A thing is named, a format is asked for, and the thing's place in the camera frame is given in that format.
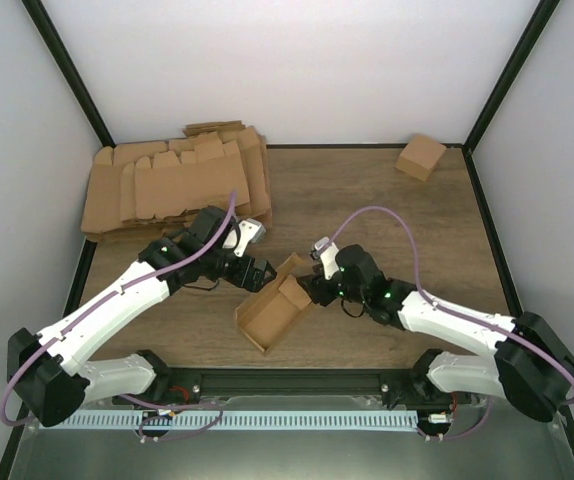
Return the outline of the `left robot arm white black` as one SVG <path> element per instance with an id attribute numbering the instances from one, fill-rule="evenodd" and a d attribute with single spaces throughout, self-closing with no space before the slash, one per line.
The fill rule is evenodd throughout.
<path id="1" fill-rule="evenodd" d="M 33 419 L 58 425 L 81 406 L 119 395 L 151 404 L 171 392 L 171 370 L 150 350 L 94 361 L 92 355 L 149 308 L 201 278 L 251 293 L 275 279 L 270 263 L 246 254 L 264 225 L 239 220 L 215 206 L 201 209 L 187 228 L 151 242 L 101 293 L 55 324 L 33 334 L 22 328 L 8 340 L 8 393 Z"/>

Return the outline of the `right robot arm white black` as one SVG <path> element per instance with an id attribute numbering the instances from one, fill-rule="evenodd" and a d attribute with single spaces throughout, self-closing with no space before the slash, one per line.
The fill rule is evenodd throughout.
<path id="1" fill-rule="evenodd" d="M 360 305 L 378 324 L 440 338 L 464 349 L 425 352 L 414 366 L 414 396 L 432 403 L 467 392 L 507 400 L 523 415 L 547 423 L 573 391 L 574 356 L 546 320 L 488 314 L 445 302 L 416 285 L 386 276 L 360 245 L 317 245 L 313 271 L 298 279 L 316 305 Z"/>

